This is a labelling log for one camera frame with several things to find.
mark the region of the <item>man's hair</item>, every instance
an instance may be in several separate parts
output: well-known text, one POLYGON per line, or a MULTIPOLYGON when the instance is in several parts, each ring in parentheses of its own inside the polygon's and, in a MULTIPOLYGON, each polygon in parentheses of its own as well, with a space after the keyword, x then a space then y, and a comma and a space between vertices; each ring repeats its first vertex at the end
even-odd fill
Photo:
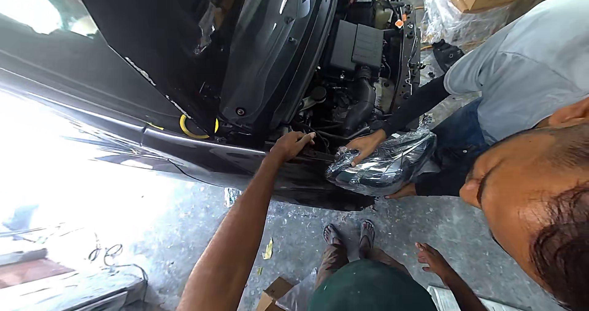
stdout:
MULTIPOLYGON (((589 168, 589 124, 548 132, 557 140, 549 149, 552 164, 589 168)), ((548 203, 550 222, 532 244, 531 259, 562 307, 589 310, 589 181, 578 181, 548 203)))

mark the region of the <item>gray shirt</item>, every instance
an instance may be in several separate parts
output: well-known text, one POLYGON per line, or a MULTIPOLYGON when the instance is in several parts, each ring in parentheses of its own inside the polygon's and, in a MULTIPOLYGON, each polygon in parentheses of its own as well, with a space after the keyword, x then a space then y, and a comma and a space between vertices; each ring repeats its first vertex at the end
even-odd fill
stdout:
POLYGON ((588 11, 589 0, 546 0, 450 68, 446 91, 482 92, 488 143, 589 96, 588 11))

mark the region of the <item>foot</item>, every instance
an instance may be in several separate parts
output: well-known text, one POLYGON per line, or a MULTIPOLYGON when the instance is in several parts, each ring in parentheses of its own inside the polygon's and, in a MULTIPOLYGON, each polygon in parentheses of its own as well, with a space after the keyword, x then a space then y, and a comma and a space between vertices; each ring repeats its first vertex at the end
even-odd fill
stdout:
POLYGON ((325 226, 323 229, 323 238, 328 244, 343 244, 342 237, 333 224, 325 226))
POLYGON ((368 253, 374 246, 374 236, 374 224, 370 220, 364 220, 360 226, 360 247, 358 248, 360 259, 368 257, 368 253))

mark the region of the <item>engine bay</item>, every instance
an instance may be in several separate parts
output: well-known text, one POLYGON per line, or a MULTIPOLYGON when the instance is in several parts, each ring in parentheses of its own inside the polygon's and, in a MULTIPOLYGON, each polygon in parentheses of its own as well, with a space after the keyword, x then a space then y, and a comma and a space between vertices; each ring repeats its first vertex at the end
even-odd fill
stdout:
MULTIPOLYGON (((340 1, 326 48, 289 126, 334 154, 371 134, 419 86, 419 33, 403 0, 340 1)), ((417 128, 417 121, 407 130, 417 128)))

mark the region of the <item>yellow tape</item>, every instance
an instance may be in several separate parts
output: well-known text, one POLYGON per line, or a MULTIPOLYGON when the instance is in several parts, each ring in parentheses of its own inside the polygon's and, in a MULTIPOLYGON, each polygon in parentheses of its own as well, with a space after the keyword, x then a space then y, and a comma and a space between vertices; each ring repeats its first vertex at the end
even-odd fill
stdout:
MULTIPOLYGON (((180 117, 180 129, 182 129, 182 131, 187 136, 195 138, 195 139, 209 138, 208 134, 192 134, 190 132, 190 130, 188 130, 188 128, 186 127, 186 115, 184 115, 184 114, 182 114, 182 116, 180 117)), ((218 129, 219 129, 219 120, 215 119, 215 133, 217 132, 218 129)))

